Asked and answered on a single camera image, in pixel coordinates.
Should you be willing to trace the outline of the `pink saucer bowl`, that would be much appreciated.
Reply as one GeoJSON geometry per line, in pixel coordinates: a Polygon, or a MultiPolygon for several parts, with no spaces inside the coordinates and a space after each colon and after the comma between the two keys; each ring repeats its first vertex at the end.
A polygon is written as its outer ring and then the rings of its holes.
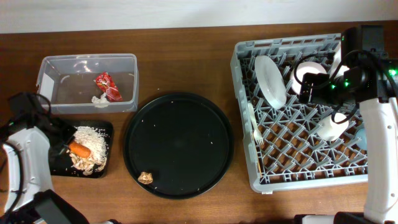
{"type": "MultiPolygon", "coordinates": [[[[298,71],[297,71],[297,78],[302,81],[303,76],[306,73],[326,73],[326,70],[322,67],[321,64],[315,63],[315,62],[302,62],[298,66],[298,71]]],[[[301,89],[301,84],[297,82],[297,80],[294,77],[294,70],[290,73],[290,79],[292,80],[292,86],[291,89],[296,93],[300,94],[300,89],[301,89]]]]}

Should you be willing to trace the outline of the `blue cup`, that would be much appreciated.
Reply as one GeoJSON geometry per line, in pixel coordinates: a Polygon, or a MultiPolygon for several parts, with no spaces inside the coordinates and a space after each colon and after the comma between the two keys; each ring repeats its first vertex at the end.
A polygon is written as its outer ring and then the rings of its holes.
{"type": "Polygon", "coordinates": [[[356,145],[361,149],[367,151],[367,137],[366,137],[366,131],[364,128],[361,128],[357,130],[355,137],[359,139],[359,141],[356,143],[356,145]]]}

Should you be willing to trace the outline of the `orange carrot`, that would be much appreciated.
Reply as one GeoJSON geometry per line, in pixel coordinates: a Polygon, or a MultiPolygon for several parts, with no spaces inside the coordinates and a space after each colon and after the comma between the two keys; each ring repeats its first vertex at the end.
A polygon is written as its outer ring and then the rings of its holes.
{"type": "Polygon", "coordinates": [[[91,154],[90,149],[87,147],[73,141],[72,143],[69,144],[69,149],[71,150],[72,153],[75,155],[82,157],[82,158],[88,158],[91,154]]]}

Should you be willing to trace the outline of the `cream cup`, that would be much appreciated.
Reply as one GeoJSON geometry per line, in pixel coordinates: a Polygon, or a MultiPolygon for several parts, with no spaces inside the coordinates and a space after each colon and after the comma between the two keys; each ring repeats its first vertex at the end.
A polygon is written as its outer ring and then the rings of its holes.
{"type": "Polygon", "coordinates": [[[349,121],[336,124],[332,121],[331,115],[319,122],[321,128],[317,131],[318,136],[325,141],[335,141],[348,128],[349,121]]]}

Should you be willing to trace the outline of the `red snack wrapper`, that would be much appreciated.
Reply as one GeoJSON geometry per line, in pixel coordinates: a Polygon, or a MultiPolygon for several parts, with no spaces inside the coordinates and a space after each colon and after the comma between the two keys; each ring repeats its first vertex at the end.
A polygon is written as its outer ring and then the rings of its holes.
{"type": "Polygon", "coordinates": [[[118,87],[108,72],[103,72],[95,78],[97,87],[106,94],[109,102],[120,102],[123,100],[118,87]]]}

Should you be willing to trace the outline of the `grey plate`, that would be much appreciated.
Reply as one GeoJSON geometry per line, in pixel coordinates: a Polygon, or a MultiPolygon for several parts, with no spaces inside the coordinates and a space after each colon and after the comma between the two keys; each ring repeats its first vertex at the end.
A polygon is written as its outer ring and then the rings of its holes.
{"type": "Polygon", "coordinates": [[[277,65],[265,55],[257,56],[254,62],[257,82],[264,98],[274,109],[281,109],[287,101],[286,87],[277,65]]]}

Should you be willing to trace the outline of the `white plastic fork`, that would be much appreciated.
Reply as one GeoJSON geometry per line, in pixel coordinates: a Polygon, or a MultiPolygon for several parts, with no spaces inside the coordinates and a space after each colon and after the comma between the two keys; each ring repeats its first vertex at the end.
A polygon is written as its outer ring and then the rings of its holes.
{"type": "Polygon", "coordinates": [[[248,103],[248,109],[249,109],[249,116],[250,116],[251,124],[253,127],[254,140],[258,146],[261,146],[264,144],[264,140],[263,140],[262,134],[257,126],[256,117],[254,114],[254,108],[253,108],[252,103],[248,103]]]}

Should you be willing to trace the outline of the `brown food scrap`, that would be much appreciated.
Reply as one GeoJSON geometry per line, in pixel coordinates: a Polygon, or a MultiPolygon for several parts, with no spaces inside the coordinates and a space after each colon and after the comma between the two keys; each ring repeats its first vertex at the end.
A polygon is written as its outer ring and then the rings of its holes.
{"type": "Polygon", "coordinates": [[[144,185],[149,185],[154,181],[152,174],[149,172],[141,172],[137,180],[144,185]]]}

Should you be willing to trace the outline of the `wooden chopstick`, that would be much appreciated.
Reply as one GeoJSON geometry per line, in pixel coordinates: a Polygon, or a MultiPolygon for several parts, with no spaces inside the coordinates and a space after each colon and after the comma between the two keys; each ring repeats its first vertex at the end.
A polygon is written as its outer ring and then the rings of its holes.
{"type": "Polygon", "coordinates": [[[260,161],[260,159],[257,157],[257,169],[258,169],[259,176],[262,178],[262,170],[261,170],[261,167],[262,167],[261,161],[260,161]]]}

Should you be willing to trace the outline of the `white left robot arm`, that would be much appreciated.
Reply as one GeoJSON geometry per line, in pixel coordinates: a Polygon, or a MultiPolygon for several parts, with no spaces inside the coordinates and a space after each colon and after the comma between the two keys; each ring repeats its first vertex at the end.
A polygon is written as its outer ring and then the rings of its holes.
{"type": "Polygon", "coordinates": [[[1,126],[1,149],[7,155],[9,187],[1,223],[88,223],[85,216],[55,193],[53,175],[103,177],[107,163],[78,171],[69,145],[78,128],[104,136],[109,156],[113,125],[98,120],[62,120],[51,115],[49,100],[18,93],[8,100],[13,117],[1,126]]]}

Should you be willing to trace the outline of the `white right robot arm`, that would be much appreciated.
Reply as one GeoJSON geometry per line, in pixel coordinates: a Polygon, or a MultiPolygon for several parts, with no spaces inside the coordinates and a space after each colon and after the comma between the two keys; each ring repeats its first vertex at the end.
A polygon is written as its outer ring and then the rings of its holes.
{"type": "Polygon", "coordinates": [[[397,60],[384,50],[384,29],[361,25],[341,33],[339,67],[306,73],[299,102],[331,106],[335,113],[354,104],[363,119],[368,146],[368,193],[364,211],[338,212],[334,223],[397,223],[397,60]]]}

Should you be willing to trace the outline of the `grey dishwasher rack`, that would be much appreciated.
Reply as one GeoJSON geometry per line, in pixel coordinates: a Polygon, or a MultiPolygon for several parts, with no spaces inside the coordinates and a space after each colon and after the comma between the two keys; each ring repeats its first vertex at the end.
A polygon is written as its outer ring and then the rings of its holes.
{"type": "Polygon", "coordinates": [[[321,139],[319,122],[331,114],[323,105],[303,105],[291,89],[292,67],[304,55],[331,68],[326,53],[335,50],[339,34],[310,35],[283,39],[252,40],[235,45],[230,67],[234,93],[243,126],[243,146],[253,191],[270,194],[282,190],[309,189],[355,184],[368,179],[366,151],[356,143],[357,130],[363,127],[359,114],[335,141],[321,139]],[[270,57],[278,66],[287,89],[287,102],[279,110],[271,107],[257,82],[254,62],[257,56],[270,57]],[[254,140],[248,103],[252,103],[264,144],[254,140]],[[261,161],[262,178],[257,169],[261,161]]]}

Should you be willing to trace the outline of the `clear plastic bin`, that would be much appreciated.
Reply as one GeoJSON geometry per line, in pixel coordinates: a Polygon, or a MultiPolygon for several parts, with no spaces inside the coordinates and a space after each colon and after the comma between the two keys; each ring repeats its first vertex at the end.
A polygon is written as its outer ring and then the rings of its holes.
{"type": "Polygon", "coordinates": [[[136,111],[139,97],[139,71],[133,54],[86,54],[45,57],[41,63],[37,93],[50,100],[53,114],[122,113],[136,111]],[[108,72],[123,98],[95,108],[93,96],[103,92],[95,78],[108,72]]]}

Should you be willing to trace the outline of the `pile of white rice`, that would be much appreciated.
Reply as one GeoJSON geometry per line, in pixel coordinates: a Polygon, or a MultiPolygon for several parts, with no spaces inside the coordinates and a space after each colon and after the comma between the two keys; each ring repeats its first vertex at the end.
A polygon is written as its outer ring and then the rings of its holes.
{"type": "Polygon", "coordinates": [[[91,151],[91,156],[95,159],[101,159],[107,155],[107,143],[105,134],[98,128],[89,126],[78,126],[74,133],[75,142],[87,147],[91,151]]]}

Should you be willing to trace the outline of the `black round tray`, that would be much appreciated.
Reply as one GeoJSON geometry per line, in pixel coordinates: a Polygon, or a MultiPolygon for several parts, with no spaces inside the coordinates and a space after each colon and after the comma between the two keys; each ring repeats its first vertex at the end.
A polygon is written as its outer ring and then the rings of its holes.
{"type": "Polygon", "coordinates": [[[123,158],[134,180],[162,198],[187,199],[214,187],[233,160],[234,135],[226,115],[193,93],[171,93],[143,106],[124,135],[123,158]]]}

